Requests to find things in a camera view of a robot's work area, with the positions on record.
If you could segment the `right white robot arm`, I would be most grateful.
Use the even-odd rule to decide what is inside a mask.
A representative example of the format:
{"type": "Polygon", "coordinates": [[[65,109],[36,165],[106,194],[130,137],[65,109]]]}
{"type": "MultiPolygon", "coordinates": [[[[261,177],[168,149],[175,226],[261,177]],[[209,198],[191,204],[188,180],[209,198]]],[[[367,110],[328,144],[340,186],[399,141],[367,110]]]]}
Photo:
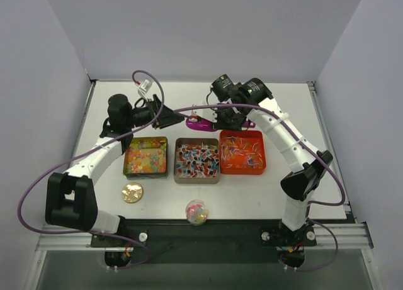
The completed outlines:
{"type": "Polygon", "coordinates": [[[279,236],[283,243],[294,244],[300,240],[301,228],[307,223],[309,201],[333,160],[331,152],[320,151],[305,139],[280,108],[270,89],[258,78],[234,84],[224,74],[212,82],[210,91],[220,103],[229,105],[217,111],[216,128],[240,128],[250,120],[286,160],[290,173],[280,182],[287,200],[279,236]]]}

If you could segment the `purple plastic scoop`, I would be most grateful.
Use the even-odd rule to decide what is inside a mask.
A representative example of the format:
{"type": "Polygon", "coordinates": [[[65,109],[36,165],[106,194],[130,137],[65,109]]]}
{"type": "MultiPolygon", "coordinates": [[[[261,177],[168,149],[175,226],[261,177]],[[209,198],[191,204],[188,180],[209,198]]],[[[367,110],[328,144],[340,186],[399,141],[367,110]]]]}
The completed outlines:
{"type": "Polygon", "coordinates": [[[214,123],[209,120],[206,120],[205,118],[192,115],[186,119],[186,126],[191,130],[216,132],[218,130],[231,130],[231,131],[248,130],[250,128],[255,128],[256,124],[250,120],[244,120],[244,121],[239,120],[232,123],[219,121],[214,123]]]}

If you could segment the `beige tin with lollipops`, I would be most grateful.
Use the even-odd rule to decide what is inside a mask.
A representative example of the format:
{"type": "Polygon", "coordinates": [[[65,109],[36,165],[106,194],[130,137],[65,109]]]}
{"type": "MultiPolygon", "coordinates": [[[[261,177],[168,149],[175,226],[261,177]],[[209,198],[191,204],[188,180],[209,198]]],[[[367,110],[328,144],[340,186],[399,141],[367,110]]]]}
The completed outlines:
{"type": "Polygon", "coordinates": [[[178,138],[173,175],[178,184],[217,184],[220,179],[219,141],[216,138],[178,138]]]}

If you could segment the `gold tin with star candies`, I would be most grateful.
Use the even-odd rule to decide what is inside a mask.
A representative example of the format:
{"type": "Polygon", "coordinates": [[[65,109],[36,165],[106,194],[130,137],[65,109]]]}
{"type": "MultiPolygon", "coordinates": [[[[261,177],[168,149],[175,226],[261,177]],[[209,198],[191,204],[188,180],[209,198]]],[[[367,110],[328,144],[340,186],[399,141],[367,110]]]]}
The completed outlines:
{"type": "Polygon", "coordinates": [[[125,152],[123,175],[127,179],[167,176],[167,137],[133,138],[125,152]]]}

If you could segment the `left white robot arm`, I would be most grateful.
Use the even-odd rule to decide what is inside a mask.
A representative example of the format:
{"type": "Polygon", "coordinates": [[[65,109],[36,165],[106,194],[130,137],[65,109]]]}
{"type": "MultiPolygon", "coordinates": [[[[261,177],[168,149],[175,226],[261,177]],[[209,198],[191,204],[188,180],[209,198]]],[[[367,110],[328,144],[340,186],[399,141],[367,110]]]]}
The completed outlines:
{"type": "Polygon", "coordinates": [[[45,221],[49,225],[79,231],[105,233],[113,246],[128,238],[125,218],[98,208],[94,186],[107,168],[128,150],[132,129],[152,126],[166,128],[184,121],[153,96],[141,108],[133,108],[124,94],[108,100],[108,117],[96,141],[94,153],[83,157],[63,173],[54,172],[47,181],[45,221]]]}

